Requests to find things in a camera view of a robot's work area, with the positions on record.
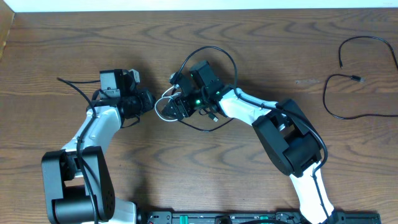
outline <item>cable end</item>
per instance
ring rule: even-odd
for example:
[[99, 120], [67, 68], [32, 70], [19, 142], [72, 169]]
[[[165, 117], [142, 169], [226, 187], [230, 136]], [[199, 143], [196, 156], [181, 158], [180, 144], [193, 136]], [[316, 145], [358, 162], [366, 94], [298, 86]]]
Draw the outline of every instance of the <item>cable end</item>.
[[356, 75], [352, 75], [351, 79], [354, 80], [354, 81], [360, 82], [360, 83], [364, 83], [365, 82], [365, 78], [362, 78], [362, 77], [359, 77], [359, 76], [356, 76]]

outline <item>white wall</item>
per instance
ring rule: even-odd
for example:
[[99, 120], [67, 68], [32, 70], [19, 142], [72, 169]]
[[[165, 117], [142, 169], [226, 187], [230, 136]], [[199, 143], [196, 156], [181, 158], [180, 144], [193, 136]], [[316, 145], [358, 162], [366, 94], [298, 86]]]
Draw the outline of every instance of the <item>white wall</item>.
[[398, 7], [398, 0], [5, 0], [14, 12]]

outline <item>wooden surface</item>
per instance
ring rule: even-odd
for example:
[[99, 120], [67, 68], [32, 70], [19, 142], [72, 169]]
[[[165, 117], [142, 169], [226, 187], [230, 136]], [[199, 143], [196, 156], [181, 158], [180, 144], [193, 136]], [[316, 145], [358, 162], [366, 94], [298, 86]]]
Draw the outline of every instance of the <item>wooden surface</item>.
[[[238, 85], [265, 100], [293, 98], [329, 146], [323, 168], [328, 197], [346, 211], [379, 212], [398, 223], [398, 119], [341, 121], [322, 106], [332, 73], [360, 75], [365, 84], [336, 78], [327, 103], [341, 115], [398, 113], [398, 71], [388, 48], [398, 49], [398, 9], [85, 12], [17, 14], [0, 63], [0, 223], [46, 223], [41, 157], [59, 150], [85, 118], [86, 103], [56, 81], [98, 79], [99, 71], [135, 68], [156, 97], [185, 57], [204, 45], [227, 50]], [[228, 59], [207, 59], [233, 81]], [[98, 84], [81, 85], [91, 94]], [[116, 195], [150, 208], [176, 211], [298, 209], [288, 177], [266, 156], [252, 127], [233, 121], [210, 134], [167, 123], [154, 111], [117, 132], [106, 154]], [[216, 124], [195, 115], [186, 122]]]
[[0, 59], [2, 57], [2, 52], [6, 46], [6, 40], [11, 28], [13, 18], [14, 12], [3, 0], [0, 0]]

